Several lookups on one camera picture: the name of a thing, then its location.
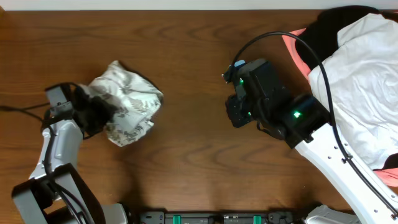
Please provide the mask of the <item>white fern print cloth bag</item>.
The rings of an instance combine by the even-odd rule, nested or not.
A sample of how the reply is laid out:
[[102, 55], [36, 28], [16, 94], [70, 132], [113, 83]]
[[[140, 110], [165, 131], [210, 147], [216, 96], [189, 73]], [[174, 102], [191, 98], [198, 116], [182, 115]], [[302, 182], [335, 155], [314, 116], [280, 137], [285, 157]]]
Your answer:
[[162, 106], [164, 94], [148, 79], [127, 70], [115, 60], [89, 85], [82, 85], [90, 98], [100, 97], [116, 111], [106, 123], [108, 139], [119, 147], [144, 137], [153, 127], [153, 115]]

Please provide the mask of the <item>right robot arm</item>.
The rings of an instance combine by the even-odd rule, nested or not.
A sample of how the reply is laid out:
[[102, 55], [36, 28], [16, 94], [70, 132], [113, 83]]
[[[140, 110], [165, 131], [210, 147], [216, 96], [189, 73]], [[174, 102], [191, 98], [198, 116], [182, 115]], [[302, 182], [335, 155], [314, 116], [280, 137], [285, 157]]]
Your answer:
[[347, 201], [352, 215], [321, 205], [304, 223], [397, 223], [397, 195], [334, 132], [329, 112], [312, 96], [293, 97], [285, 86], [237, 83], [226, 110], [233, 126], [256, 121], [258, 130], [285, 141], [310, 161]]

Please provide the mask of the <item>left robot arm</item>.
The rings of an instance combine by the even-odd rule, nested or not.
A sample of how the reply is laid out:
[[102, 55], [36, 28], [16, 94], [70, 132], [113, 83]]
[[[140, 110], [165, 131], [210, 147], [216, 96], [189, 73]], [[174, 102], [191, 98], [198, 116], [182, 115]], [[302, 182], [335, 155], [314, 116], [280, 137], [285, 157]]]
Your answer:
[[29, 179], [12, 190], [24, 223], [133, 223], [122, 203], [101, 205], [77, 171], [82, 141], [102, 132], [116, 108], [75, 83], [45, 91], [44, 143]]

